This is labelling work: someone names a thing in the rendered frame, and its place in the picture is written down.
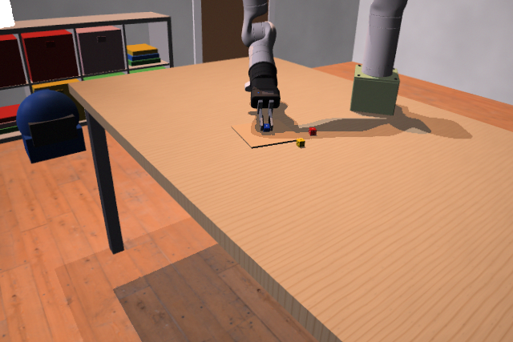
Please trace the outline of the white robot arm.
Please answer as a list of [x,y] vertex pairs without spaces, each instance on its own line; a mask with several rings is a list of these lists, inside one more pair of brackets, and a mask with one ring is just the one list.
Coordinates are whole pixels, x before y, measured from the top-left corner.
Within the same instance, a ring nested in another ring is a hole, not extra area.
[[[362,73],[374,77],[392,75],[407,1],[374,0],[371,4]],[[249,47],[249,58],[258,51],[266,51],[273,56],[273,45],[277,36],[275,26],[271,22],[252,23],[254,18],[268,11],[267,0],[243,0],[243,4],[244,24],[241,37],[243,43]]]

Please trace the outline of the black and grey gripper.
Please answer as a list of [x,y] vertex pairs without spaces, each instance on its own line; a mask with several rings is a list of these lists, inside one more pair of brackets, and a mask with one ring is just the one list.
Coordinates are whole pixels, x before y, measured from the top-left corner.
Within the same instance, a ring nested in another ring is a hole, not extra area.
[[270,131],[273,131],[273,108],[280,106],[280,91],[277,88],[277,68],[273,56],[266,51],[258,51],[249,59],[249,82],[244,89],[251,92],[251,107],[257,108],[260,129],[264,130],[262,108],[268,108]]

